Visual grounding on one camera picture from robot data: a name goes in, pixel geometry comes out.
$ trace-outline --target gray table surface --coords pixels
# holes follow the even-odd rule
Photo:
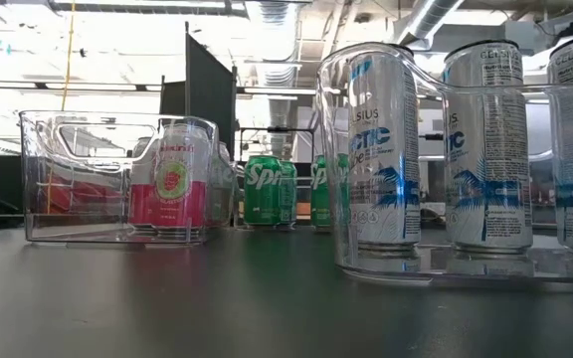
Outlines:
[[[573,357],[573,293],[349,279],[332,239],[29,245],[0,231],[0,357]]]

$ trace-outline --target pink can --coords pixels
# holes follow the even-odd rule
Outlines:
[[[153,225],[159,232],[196,230],[205,225],[205,196],[212,141],[199,126],[165,126],[158,149]]]
[[[149,137],[138,138],[134,147],[134,157],[140,156],[149,143]],[[154,167],[156,163],[156,139],[139,160],[134,161],[131,169],[129,187],[129,220],[136,230],[151,230],[154,200]]]

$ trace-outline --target yellow cable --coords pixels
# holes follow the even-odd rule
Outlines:
[[[66,98],[68,97],[68,85],[70,84],[70,63],[72,58],[72,39],[75,33],[75,12],[77,11],[77,5],[75,0],[72,1],[71,16],[70,16],[70,34],[68,37],[68,61],[66,66],[66,83],[64,84],[64,94],[61,98],[61,111],[66,110]],[[48,208],[47,214],[50,214],[50,208],[52,207],[52,166],[50,167],[50,176],[48,178]]]

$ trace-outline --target clear plastic bin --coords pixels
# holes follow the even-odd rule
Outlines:
[[[103,112],[20,117],[27,240],[205,240],[211,158],[218,153],[214,123]]]

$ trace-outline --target sprite logo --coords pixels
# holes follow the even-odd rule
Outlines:
[[[313,190],[317,190],[317,186],[326,184],[326,168],[318,168],[315,166],[314,177],[313,177]]]
[[[162,199],[178,199],[189,189],[187,167],[184,163],[169,161],[163,163],[156,177],[156,192]]]
[[[254,164],[249,170],[247,184],[255,185],[260,190],[263,185],[276,185],[280,181],[281,173],[271,169],[263,169],[262,164]]]

